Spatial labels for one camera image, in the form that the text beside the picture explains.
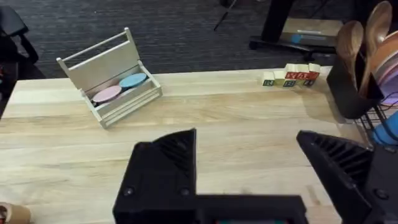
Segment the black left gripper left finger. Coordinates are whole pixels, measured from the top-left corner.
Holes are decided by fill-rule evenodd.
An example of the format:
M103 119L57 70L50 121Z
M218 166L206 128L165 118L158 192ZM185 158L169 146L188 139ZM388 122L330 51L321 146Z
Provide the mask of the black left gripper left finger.
M116 223L193 223L196 129L134 145L113 206Z

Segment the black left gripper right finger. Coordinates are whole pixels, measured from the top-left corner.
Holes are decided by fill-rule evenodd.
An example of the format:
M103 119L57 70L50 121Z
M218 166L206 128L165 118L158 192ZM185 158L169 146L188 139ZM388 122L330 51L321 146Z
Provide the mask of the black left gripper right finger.
M397 153L313 131L296 140L343 223L397 223Z

